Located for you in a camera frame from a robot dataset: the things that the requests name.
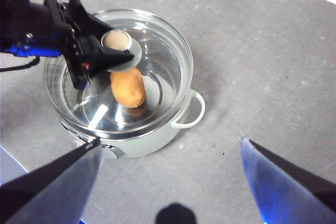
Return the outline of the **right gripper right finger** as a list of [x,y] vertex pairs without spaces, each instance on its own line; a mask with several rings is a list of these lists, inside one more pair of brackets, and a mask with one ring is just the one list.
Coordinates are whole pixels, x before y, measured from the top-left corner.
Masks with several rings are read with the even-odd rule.
[[335,183],[246,137],[240,154],[263,223],[335,223]]

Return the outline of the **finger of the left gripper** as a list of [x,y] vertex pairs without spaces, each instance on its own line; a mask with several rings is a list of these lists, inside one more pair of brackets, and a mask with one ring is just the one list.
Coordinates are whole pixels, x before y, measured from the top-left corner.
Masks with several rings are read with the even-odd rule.
[[98,41],[101,40],[105,33],[113,30],[111,25],[87,12],[81,0],[69,0],[69,15],[82,34],[93,35]]
[[102,46],[95,36],[80,36],[78,38],[78,77],[93,78],[98,73],[130,62],[134,54]]

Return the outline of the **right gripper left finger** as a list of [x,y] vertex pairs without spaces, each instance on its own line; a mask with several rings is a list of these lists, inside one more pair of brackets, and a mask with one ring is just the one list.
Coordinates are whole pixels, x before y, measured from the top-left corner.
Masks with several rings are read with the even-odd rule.
[[101,161],[96,138],[1,185],[1,223],[80,223]]

